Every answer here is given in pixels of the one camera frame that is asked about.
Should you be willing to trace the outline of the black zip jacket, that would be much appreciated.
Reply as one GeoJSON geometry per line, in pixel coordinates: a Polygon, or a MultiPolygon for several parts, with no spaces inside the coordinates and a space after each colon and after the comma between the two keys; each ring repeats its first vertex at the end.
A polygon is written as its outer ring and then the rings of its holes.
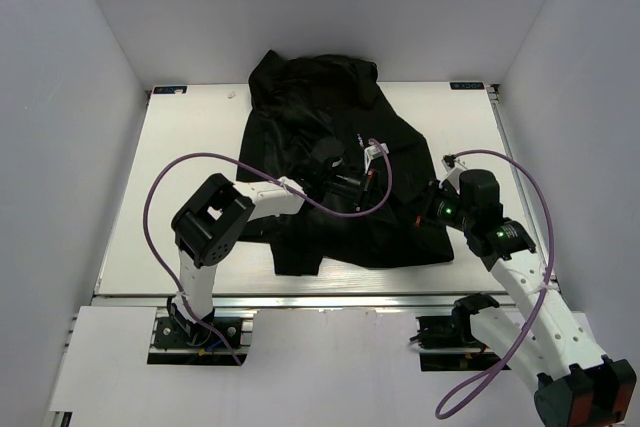
{"type": "Polygon", "coordinates": [[[251,72],[236,177],[287,177],[307,196],[296,215],[258,219],[243,232],[270,246],[276,274],[313,276],[326,258],[372,269],[453,259],[446,230],[418,220],[436,177],[428,143],[377,79],[370,61],[272,51],[251,72]]]}

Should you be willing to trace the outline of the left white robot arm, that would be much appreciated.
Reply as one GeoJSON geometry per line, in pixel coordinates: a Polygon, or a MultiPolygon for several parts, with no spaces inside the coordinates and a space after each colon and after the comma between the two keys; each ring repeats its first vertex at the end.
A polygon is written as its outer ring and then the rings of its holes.
{"type": "Polygon", "coordinates": [[[291,216],[311,206],[342,218],[362,217],[367,182],[374,176],[372,161],[388,159],[387,146],[371,141],[364,149],[364,167],[347,174],[339,142],[324,139],[310,155],[277,178],[237,160],[238,167],[256,174],[257,181],[231,181],[213,174],[178,210],[171,221],[179,255],[177,293],[168,302],[177,334],[190,346],[211,336],[223,339],[214,323],[212,291],[218,265],[233,249],[252,221],[291,216]]]}

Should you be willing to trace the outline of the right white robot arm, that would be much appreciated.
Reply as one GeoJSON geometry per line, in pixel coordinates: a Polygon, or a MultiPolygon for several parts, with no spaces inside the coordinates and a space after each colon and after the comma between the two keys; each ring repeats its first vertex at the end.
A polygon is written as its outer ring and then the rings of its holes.
{"type": "Polygon", "coordinates": [[[424,349],[488,347],[534,396],[546,426],[609,426],[624,420],[637,376],[612,360],[545,281],[544,265],[526,229],[503,214],[500,187],[483,169],[453,167],[427,190],[424,219],[464,234],[470,251],[514,301],[517,326],[488,294],[457,300],[447,318],[421,324],[424,349]]]}

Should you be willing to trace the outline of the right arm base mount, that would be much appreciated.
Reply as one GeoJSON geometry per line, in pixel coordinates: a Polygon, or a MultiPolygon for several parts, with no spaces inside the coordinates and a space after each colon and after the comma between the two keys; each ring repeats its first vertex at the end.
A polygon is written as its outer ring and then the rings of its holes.
{"type": "Polygon", "coordinates": [[[470,318],[481,310],[499,307],[499,302],[485,293],[475,293],[457,300],[446,316],[417,318],[417,333],[409,339],[419,348],[422,372],[480,372],[494,366],[499,357],[472,336],[470,318]]]}

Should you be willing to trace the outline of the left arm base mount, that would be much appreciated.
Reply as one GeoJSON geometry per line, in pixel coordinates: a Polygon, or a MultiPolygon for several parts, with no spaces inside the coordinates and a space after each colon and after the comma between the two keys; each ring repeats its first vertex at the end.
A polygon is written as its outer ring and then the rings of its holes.
{"type": "Polygon", "coordinates": [[[239,367],[248,355],[253,321],[238,316],[215,317],[212,325],[224,336],[238,358],[221,338],[208,329],[197,326],[190,339],[166,310],[156,314],[147,354],[148,365],[239,367]]]}

